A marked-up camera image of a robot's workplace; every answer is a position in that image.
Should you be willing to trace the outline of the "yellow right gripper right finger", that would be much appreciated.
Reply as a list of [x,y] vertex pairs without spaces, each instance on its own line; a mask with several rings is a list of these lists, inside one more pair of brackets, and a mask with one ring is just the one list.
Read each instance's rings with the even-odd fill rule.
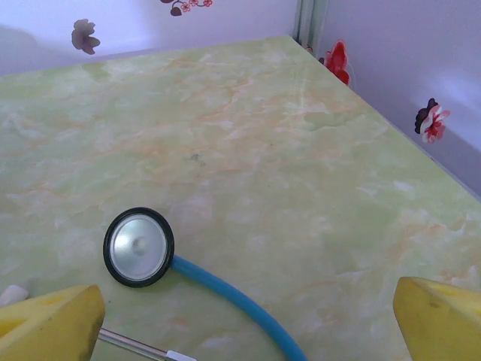
[[480,359],[479,292],[402,277],[393,308],[411,359]]

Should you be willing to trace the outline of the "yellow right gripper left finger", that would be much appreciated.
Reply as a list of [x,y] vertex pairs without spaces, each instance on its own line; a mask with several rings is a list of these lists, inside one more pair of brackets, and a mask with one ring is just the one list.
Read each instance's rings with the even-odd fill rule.
[[1,359],[89,360],[105,316],[98,286],[80,285],[1,308]]

